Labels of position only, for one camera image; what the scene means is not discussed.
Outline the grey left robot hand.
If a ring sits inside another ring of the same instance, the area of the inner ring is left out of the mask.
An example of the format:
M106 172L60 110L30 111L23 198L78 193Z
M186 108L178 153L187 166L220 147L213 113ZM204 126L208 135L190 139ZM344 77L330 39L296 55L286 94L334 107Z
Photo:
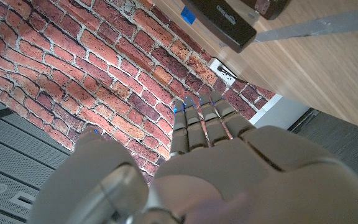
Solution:
M254 127L216 91L173 112L170 157L151 182L121 143L87 128L29 223L358 223L358 176L327 150Z

